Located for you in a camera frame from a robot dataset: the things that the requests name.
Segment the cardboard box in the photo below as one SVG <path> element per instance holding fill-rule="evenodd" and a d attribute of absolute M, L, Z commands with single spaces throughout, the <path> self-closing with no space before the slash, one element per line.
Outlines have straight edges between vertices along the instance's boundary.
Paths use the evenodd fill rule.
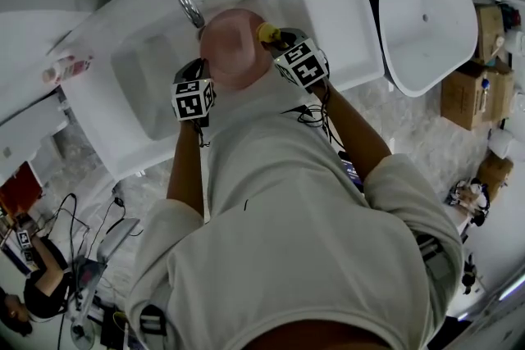
<path fill-rule="evenodd" d="M 499 48 L 496 41 L 504 37 L 503 15 L 496 5 L 476 6 L 477 15 L 477 52 L 476 58 L 483 64 L 488 63 Z"/>
<path fill-rule="evenodd" d="M 514 164 L 509 159 L 499 159 L 491 152 L 477 169 L 476 177 L 483 184 L 487 184 L 491 202 L 494 201 L 500 188 L 506 183 L 513 167 Z"/>
<path fill-rule="evenodd" d="M 484 79 L 490 82 L 486 94 L 482 87 Z M 471 130 L 482 122 L 507 118 L 513 93 L 513 71 L 503 62 L 497 61 L 495 67 L 485 67 L 468 61 L 443 80 L 441 115 Z"/>

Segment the white sweatshirt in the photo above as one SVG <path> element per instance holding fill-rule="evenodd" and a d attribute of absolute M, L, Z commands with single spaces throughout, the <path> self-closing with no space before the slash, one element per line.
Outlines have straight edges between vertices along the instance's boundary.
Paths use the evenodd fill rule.
<path fill-rule="evenodd" d="M 463 256 L 431 185 L 394 155 L 365 180 L 365 200 L 324 134 L 296 117 L 214 138 L 206 225 L 175 200 L 148 214 L 126 312 L 151 350 L 241 349 L 308 319 L 419 349 L 441 327 Z M 165 334 L 141 329 L 150 304 Z"/>

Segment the bottle with pink label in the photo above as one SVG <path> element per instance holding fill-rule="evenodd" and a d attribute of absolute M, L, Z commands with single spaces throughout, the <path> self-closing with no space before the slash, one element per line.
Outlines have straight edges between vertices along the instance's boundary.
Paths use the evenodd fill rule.
<path fill-rule="evenodd" d="M 88 70 L 92 60 L 91 52 L 66 52 L 65 57 L 55 61 L 49 69 L 43 71 L 42 80 L 46 84 L 60 84 Z"/>

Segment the person in white shirt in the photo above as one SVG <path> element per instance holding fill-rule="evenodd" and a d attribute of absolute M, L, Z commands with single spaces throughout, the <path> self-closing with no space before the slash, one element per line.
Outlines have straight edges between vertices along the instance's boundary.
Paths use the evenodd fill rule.
<path fill-rule="evenodd" d="M 316 84 L 363 196 L 323 131 L 286 112 L 296 89 L 251 98 L 253 112 L 234 101 L 222 119 L 217 96 L 206 225 L 199 135 L 181 123 L 126 305 L 150 350 L 419 349 L 441 327 L 463 256 L 431 185 Z"/>

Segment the fluorescent light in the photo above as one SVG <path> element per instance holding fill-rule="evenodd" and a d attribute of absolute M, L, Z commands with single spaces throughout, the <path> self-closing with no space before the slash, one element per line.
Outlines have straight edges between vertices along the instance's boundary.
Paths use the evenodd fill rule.
<path fill-rule="evenodd" d="M 518 280 L 516 280 L 512 285 L 507 288 L 500 296 L 500 302 L 509 296 L 514 290 L 516 290 L 522 283 L 525 282 L 525 275 L 522 275 Z"/>

